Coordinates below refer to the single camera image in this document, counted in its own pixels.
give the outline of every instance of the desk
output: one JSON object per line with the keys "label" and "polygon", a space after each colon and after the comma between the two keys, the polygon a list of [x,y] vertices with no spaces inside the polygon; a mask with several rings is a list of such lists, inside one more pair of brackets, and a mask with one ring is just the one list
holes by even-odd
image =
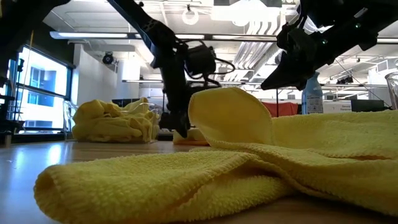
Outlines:
{"label": "desk", "polygon": [[[0,148],[0,223],[50,224],[36,206],[33,186],[37,175],[47,166],[90,161],[115,156],[150,153],[187,152],[192,146],[174,146],[171,142],[152,144],[97,144],[51,142],[21,144]],[[398,223],[398,219],[376,212],[327,202],[305,195],[282,198],[272,204],[229,217],[198,223]]]}

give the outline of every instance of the spray bottle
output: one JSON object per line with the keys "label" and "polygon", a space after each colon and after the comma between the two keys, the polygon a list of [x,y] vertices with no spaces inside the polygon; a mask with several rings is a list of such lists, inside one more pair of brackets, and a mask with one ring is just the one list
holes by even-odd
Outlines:
{"label": "spray bottle", "polygon": [[323,113],[323,92],[318,82],[319,72],[307,80],[307,85],[302,94],[303,114]]}

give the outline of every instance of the yellow towel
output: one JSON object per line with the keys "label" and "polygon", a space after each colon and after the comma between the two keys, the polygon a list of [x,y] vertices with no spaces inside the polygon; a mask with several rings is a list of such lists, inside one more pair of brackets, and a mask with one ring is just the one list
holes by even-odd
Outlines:
{"label": "yellow towel", "polygon": [[302,192],[398,216],[398,111],[271,119],[220,88],[194,94],[189,115],[212,147],[51,166],[37,205],[63,223],[167,223]]}
{"label": "yellow towel", "polygon": [[208,142],[198,128],[188,130],[188,136],[183,138],[178,132],[173,133],[173,144],[190,146],[208,146]]}
{"label": "yellow towel", "polygon": [[73,116],[72,134],[78,141],[149,142],[155,139],[158,114],[148,110],[147,98],[120,108],[100,100],[83,103]]}

